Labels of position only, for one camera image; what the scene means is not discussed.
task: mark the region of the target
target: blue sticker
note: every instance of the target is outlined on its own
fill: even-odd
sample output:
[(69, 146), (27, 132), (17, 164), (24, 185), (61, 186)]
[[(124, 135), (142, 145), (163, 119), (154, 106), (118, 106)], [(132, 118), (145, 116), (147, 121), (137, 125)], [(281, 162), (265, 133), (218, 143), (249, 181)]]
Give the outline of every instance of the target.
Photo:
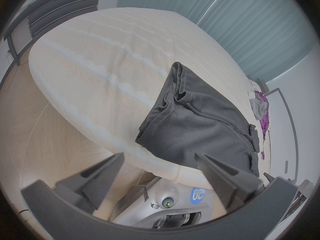
[(206, 190), (204, 188), (194, 187), (190, 194), (190, 202), (193, 205), (197, 205), (204, 199), (205, 194)]

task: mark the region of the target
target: bed sheet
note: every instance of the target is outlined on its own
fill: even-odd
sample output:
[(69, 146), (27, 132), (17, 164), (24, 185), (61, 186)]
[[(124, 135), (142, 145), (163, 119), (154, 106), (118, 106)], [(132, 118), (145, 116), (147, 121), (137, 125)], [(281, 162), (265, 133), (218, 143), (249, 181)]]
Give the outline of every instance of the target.
[[(113, 8), (87, 13), (43, 35), (29, 54), (39, 89), (84, 136), (112, 153), (124, 152), (126, 162), (157, 176), (211, 189), (201, 171), (157, 158), (135, 143), (176, 61), (229, 99), (249, 123), (260, 125), (248, 98), (253, 86), (238, 64), (175, 12)], [(262, 150), (262, 129), (257, 129)]]

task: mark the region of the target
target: white cloth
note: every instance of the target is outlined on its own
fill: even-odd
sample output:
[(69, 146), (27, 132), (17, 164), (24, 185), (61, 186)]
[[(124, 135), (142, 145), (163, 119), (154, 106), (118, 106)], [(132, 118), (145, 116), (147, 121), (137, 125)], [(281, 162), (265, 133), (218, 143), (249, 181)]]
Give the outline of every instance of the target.
[[(35, 83), (84, 136), (155, 175), (210, 189), (201, 171), (153, 156), (135, 143), (171, 65), (179, 61), (256, 125), (253, 87), (231, 56), (183, 16), (114, 8), (75, 17), (42, 36), (29, 55)], [(257, 127), (262, 150), (262, 130)]]

